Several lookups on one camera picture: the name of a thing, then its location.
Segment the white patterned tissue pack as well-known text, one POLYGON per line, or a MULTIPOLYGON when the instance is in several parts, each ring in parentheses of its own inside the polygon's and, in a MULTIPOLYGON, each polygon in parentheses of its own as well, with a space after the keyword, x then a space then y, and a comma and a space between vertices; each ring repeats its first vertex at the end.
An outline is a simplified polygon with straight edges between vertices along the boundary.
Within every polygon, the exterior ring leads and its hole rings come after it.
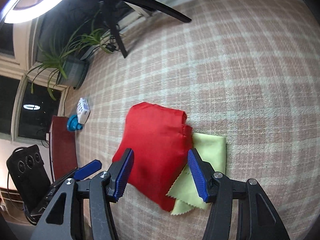
POLYGON ((89 117, 90 109, 86 98, 80 98, 76 108, 78 123, 84 125, 89 117))

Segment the yellow-green microfiber cloth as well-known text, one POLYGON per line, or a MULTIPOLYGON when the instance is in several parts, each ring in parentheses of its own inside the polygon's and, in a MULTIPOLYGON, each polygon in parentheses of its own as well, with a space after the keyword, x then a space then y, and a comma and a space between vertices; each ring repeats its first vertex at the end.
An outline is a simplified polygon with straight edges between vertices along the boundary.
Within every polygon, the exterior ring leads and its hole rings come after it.
POLYGON ((188 152, 188 163, 177 177, 167 196, 175 200, 171 215, 185 214, 195 208, 206 210, 209 197, 207 187, 210 178, 206 179, 203 174, 204 168, 199 162, 208 162, 215 172, 226 171, 226 139, 216 135, 193 133, 193 150, 188 152))

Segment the plaid beige table cloth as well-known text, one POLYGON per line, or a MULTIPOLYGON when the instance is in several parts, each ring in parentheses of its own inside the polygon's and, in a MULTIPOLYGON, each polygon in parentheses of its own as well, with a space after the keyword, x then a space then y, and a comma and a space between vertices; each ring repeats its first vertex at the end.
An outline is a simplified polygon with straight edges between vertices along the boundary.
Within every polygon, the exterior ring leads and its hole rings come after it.
POLYGON ((130 107, 180 109, 194 131, 227 140, 227 175, 255 178, 291 239, 319 215, 319 24, 300 0, 194 0, 129 29, 129 51, 98 52, 71 90, 91 108, 76 135, 79 165, 111 163, 130 107))

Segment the black tripod stand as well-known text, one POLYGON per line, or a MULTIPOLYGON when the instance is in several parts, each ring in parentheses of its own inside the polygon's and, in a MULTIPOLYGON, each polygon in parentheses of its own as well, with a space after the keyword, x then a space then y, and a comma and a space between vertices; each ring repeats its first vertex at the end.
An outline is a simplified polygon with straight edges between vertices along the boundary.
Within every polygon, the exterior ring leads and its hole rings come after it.
POLYGON ((128 52, 120 36, 121 27, 127 27, 134 20, 146 13, 162 12, 182 22, 190 23, 191 18, 157 0, 83 0, 97 7, 98 21, 110 31, 111 38, 116 42, 123 57, 128 52))

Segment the white window frame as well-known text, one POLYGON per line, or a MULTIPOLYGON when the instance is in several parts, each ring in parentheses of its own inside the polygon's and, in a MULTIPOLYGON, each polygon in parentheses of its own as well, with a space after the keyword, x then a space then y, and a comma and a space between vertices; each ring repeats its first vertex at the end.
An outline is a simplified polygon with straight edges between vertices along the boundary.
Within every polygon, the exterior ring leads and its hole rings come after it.
POLYGON ((61 115, 68 87, 58 70, 40 68, 43 20, 1 27, 1 139, 44 144, 52 116, 61 115))

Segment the potted spider plant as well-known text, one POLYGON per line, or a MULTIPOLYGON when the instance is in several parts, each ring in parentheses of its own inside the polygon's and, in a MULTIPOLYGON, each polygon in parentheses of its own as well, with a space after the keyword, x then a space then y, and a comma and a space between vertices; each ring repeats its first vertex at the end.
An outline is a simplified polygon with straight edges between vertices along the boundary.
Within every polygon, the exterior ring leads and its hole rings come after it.
POLYGON ((38 45, 42 53, 42 62, 31 68, 25 75, 28 77, 32 72, 37 71, 30 82, 31 94, 34 93, 34 83, 37 77, 48 70, 50 73, 46 84, 47 92, 51 99, 55 101, 54 88, 56 86, 72 87, 73 89, 81 87, 89 69, 88 59, 97 50, 102 50, 107 54, 113 54, 119 50, 120 46, 114 44, 116 37, 110 30, 95 27, 95 20, 100 14, 102 12, 98 10, 91 20, 84 22, 84 24, 90 24, 88 34, 79 34, 83 27, 83 25, 80 25, 63 47, 57 47, 55 37, 50 41, 49 50, 44 50, 40 44, 38 45))

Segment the red fabric pouch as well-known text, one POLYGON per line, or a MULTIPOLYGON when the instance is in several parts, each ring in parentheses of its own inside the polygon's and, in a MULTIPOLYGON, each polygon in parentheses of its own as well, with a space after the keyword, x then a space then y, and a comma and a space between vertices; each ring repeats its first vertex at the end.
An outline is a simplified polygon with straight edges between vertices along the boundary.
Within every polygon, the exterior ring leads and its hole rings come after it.
POLYGON ((192 127, 184 111, 141 102, 125 119, 123 138, 113 156, 118 161, 127 148, 135 159, 128 182, 159 205, 172 211, 175 200, 167 193, 187 163, 193 146, 192 127))

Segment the blue plastic funnel toy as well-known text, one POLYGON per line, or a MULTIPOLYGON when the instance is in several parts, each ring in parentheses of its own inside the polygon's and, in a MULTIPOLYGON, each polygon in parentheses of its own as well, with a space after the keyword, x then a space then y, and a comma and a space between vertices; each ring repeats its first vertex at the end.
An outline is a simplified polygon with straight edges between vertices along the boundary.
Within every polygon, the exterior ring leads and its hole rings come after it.
POLYGON ((78 122, 78 116, 72 115, 67 121, 67 130, 69 132, 80 131, 83 129, 83 124, 78 122))

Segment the dark red cardboard box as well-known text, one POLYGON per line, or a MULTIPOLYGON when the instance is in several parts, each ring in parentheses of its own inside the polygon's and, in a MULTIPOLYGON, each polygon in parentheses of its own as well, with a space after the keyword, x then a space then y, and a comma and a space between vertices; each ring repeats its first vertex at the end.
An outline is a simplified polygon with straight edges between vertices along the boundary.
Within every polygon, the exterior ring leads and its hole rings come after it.
POLYGON ((67 130, 67 117, 52 117, 49 129, 49 153, 54 180, 78 167, 75 133, 67 130))

